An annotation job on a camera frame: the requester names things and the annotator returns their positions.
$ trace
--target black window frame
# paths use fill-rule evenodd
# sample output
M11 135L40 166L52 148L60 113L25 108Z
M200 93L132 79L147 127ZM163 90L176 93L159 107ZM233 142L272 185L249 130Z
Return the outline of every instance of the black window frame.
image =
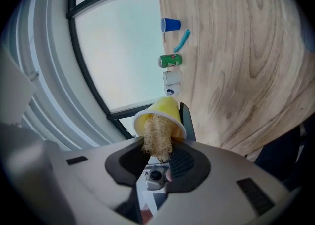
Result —
M125 128L125 126L119 121L119 119L122 118L127 118L127 117L132 117L135 114L137 114L139 111L148 108L152 104L147 104L127 110L123 110L117 113L111 113L108 107L106 106L105 102L101 98L90 74L87 69L87 66L85 64L85 61L83 59L83 55L80 49L80 44L77 36L77 30L75 26L75 16L78 14L90 9L94 5L96 5L99 2L103 2L104 0L85 0L80 4L76 4L76 0L68 0L68 11L66 14L66 18L68 19L69 22L69 31L70 31L70 37L71 37L71 42L72 42L72 47L74 51L74 55L76 57L76 60L78 62L78 65L80 67L81 73L84 77L85 82L87 83L92 95L96 99L97 103L103 110L103 112L106 115L106 118L110 120L113 125L119 130L119 132L126 138L126 139L131 139L133 136L128 132L128 130Z

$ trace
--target green soda can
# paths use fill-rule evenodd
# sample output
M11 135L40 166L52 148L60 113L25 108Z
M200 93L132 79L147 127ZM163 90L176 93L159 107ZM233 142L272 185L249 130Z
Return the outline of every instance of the green soda can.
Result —
M158 58L158 65L161 68L179 66L180 64L182 64L182 56L179 54L161 55Z

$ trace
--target blue plastic cup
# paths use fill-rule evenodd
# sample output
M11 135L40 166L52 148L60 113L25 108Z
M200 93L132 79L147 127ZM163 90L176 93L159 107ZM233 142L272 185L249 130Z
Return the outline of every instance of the blue plastic cup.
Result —
M181 28L181 21L170 18L161 18L162 32L176 31Z

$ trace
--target yellow cup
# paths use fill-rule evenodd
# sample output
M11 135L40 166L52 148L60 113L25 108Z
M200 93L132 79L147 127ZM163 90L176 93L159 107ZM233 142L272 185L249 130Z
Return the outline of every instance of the yellow cup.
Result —
M162 97L153 103L149 108L138 112L132 119L134 130L137 135L144 135L144 123L152 114L165 116L177 124L178 128L174 128L171 136L186 138L186 130L181 123L177 101L172 97Z

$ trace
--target wooden table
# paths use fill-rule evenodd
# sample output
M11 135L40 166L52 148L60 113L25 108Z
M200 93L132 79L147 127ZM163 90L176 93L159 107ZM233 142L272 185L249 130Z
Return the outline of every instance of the wooden table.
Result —
M173 53L190 29L177 99L198 142L247 154L315 111L314 34L294 0L160 0Z

